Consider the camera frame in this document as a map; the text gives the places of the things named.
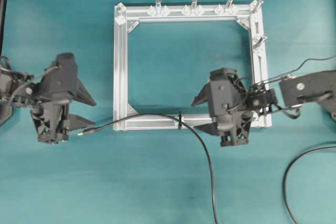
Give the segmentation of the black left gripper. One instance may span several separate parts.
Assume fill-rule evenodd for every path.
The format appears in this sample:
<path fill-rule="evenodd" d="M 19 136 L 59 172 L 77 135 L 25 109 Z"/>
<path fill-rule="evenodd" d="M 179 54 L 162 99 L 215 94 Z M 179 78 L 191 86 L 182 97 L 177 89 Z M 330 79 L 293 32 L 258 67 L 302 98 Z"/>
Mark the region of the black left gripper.
<path fill-rule="evenodd" d="M 72 53 L 56 56 L 37 85 L 37 103 L 30 111 L 38 141 L 58 144 L 68 140 L 67 131 L 85 129 L 95 122 L 69 114 L 72 100 L 96 106 L 95 100 L 78 78 L 78 66 Z"/>

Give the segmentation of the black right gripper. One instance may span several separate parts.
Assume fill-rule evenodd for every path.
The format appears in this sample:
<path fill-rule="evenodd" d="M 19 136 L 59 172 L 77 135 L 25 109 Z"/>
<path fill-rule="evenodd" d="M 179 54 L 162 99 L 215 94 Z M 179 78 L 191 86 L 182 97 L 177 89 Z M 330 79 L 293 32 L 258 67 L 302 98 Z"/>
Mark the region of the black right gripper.
<path fill-rule="evenodd" d="M 221 68 L 210 73 L 211 101 L 208 103 L 212 123 L 195 126 L 197 130 L 221 137 L 221 146 L 248 143 L 253 112 L 246 108 L 246 90 L 234 69 Z M 191 106 L 206 103 L 209 85 L 204 85 Z"/>

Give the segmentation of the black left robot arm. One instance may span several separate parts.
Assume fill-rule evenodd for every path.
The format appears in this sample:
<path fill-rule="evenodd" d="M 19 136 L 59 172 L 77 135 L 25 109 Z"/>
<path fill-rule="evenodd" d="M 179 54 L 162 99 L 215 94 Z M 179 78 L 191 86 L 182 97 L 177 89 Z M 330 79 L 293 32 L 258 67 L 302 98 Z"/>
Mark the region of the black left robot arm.
<path fill-rule="evenodd" d="M 66 142 L 68 132 L 95 124 L 71 114 L 72 101 L 96 105 L 78 77 L 73 53 L 58 54 L 39 82 L 35 82 L 34 75 L 15 71 L 8 63 L 1 65 L 1 124 L 13 116 L 14 107 L 29 108 L 38 142 Z"/>

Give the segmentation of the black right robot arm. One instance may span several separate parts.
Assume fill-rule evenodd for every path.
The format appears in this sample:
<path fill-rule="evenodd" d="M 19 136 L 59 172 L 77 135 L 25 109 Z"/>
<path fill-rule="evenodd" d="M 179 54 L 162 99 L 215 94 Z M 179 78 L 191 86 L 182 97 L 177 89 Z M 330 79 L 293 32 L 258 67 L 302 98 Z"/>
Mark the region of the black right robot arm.
<path fill-rule="evenodd" d="M 207 103 L 210 123 L 196 128 L 221 137 L 221 146 L 248 143 L 254 115 L 277 112 L 297 119 L 305 103 L 317 103 L 335 117 L 335 71 L 321 71 L 300 77 L 284 77 L 279 81 L 285 107 L 278 105 L 274 89 L 264 82 L 246 89 L 235 69 L 221 68 L 210 73 L 209 81 L 194 98 L 192 106 Z"/>

